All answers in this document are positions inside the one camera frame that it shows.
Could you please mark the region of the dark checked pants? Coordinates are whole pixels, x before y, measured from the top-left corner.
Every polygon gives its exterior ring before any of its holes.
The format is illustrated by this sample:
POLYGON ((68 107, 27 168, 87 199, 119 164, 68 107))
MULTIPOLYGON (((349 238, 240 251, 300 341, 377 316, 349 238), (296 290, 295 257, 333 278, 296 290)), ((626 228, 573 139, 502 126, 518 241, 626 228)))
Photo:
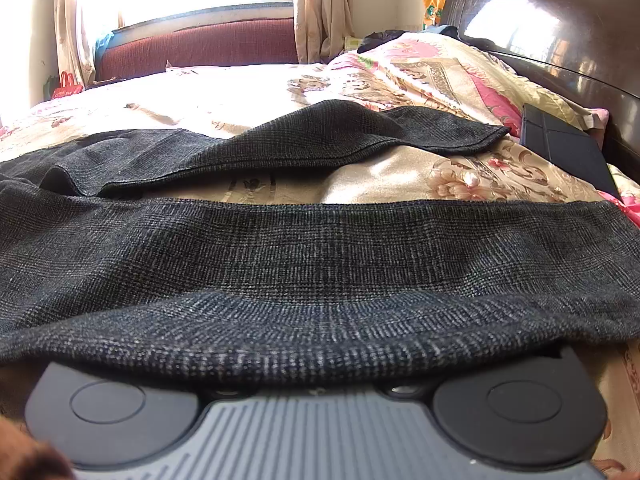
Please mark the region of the dark checked pants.
POLYGON ((368 382, 556 340, 639 335, 639 231, 613 204, 247 205, 149 190, 240 169, 335 169, 506 134, 331 100, 227 140, 101 132, 1 166, 1 357, 181 378, 368 382))

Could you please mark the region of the floral bedspread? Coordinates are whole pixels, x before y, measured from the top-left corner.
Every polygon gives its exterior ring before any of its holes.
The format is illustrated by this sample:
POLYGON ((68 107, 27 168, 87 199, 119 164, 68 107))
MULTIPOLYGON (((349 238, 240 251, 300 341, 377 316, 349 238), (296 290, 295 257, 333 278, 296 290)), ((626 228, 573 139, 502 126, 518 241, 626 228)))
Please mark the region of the floral bedspread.
POLYGON ((452 39, 1 130, 6 479, 634 479, 639 187, 452 39))

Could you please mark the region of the floral pillow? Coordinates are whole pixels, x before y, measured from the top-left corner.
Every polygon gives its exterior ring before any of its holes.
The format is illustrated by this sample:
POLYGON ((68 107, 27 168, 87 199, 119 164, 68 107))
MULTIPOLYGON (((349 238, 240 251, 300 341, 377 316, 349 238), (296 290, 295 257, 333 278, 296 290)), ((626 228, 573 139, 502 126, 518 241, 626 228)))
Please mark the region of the floral pillow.
POLYGON ((536 84, 488 54, 432 32, 406 32, 364 53, 345 52, 331 70, 358 68, 387 89, 416 104, 439 105, 450 113, 520 134, 524 107, 530 105, 585 132, 602 132, 610 112, 584 107, 536 84))

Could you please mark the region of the maroon sofa bench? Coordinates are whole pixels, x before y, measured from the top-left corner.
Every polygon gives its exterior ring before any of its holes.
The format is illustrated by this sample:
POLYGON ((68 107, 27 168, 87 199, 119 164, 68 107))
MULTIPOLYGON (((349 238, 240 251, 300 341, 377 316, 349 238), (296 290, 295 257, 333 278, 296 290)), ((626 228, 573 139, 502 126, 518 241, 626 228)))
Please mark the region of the maroon sofa bench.
POLYGON ((96 79, 125 80, 172 67, 296 64, 290 18, 193 27, 106 49, 96 79))

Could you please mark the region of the black bag on nightstand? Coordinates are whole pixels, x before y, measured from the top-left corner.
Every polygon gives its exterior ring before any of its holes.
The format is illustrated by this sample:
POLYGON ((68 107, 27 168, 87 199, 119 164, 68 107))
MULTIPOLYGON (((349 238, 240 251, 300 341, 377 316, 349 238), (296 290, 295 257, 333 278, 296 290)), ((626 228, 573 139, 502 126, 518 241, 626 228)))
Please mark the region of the black bag on nightstand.
POLYGON ((405 32, 400 29, 386 29, 382 32, 372 32, 372 34, 365 36, 363 40, 361 40, 360 45, 357 48, 357 52, 359 54, 363 54, 364 52, 373 50, 382 46, 382 44, 386 44, 386 42, 390 42, 401 37, 404 33, 405 32))

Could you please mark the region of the right beige curtain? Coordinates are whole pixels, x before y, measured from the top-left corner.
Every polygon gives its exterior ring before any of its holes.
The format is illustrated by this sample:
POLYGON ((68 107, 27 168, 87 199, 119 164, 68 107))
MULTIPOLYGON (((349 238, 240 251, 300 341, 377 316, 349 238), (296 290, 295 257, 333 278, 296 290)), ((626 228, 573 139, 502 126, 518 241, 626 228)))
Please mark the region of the right beige curtain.
POLYGON ((294 38, 300 64, 329 62, 352 36, 348 0, 293 0, 294 38))

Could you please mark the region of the beige curtain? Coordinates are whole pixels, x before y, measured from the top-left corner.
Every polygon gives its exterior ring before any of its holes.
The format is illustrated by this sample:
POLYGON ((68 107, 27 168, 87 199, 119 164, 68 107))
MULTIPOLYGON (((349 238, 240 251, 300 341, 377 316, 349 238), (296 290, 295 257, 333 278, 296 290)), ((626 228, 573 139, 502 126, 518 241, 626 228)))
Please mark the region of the beige curtain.
POLYGON ((58 74, 71 74, 88 88, 96 79, 93 0, 53 0, 58 74))
POLYGON ((293 0, 294 38, 300 64, 329 62, 352 36, 348 0, 293 0))

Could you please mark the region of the yellow package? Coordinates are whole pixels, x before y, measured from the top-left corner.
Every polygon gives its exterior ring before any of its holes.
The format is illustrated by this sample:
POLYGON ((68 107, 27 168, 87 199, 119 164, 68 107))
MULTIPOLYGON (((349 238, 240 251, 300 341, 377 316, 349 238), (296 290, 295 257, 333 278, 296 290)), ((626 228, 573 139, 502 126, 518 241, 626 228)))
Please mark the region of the yellow package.
POLYGON ((442 21, 442 10, 446 0, 422 0, 423 2, 423 28, 439 26, 442 21))

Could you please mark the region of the black tablet case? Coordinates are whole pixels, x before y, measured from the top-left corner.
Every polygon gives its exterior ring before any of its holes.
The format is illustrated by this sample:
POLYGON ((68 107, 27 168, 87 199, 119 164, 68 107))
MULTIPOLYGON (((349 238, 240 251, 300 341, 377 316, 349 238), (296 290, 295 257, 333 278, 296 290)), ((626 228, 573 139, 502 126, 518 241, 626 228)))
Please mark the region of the black tablet case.
POLYGON ((567 122, 525 104, 521 144, 573 177, 592 184, 618 200, 620 192, 597 141, 567 122))

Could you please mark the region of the blue plastic bag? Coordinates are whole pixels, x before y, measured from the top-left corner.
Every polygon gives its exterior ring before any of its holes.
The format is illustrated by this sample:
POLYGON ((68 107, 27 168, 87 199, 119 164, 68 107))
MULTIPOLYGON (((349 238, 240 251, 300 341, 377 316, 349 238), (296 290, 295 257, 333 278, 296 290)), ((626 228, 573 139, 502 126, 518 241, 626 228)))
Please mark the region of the blue plastic bag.
POLYGON ((94 62, 98 64, 102 58, 107 48, 110 46, 110 43, 114 39, 114 32, 111 30, 101 39, 96 40, 96 52, 94 52, 94 62))

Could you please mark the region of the red gift bag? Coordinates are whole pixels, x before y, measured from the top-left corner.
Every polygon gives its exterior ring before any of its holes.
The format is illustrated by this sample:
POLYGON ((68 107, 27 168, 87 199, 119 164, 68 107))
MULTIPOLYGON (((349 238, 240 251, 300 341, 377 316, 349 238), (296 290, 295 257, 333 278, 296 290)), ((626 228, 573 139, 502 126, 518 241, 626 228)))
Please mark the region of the red gift bag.
POLYGON ((78 82, 72 73, 62 72, 60 75, 60 84, 52 93, 53 99, 61 99, 66 96, 73 96, 85 90, 81 82, 78 82))

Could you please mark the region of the left beige curtain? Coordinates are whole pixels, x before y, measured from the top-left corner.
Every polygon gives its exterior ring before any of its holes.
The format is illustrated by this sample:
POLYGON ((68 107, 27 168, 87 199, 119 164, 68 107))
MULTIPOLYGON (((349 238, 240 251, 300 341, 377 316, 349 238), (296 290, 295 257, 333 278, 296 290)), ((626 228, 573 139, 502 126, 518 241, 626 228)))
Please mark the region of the left beige curtain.
POLYGON ((53 0, 58 74, 71 74, 88 88, 96 79, 93 0, 53 0))

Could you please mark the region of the dark wooden headboard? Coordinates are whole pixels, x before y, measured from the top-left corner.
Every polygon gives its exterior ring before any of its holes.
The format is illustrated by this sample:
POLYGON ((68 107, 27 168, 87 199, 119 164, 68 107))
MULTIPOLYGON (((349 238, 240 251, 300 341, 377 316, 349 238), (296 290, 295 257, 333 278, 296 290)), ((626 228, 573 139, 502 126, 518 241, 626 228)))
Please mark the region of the dark wooden headboard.
POLYGON ((608 110, 603 154, 639 177, 639 0, 446 0, 442 19, 520 75, 608 110))

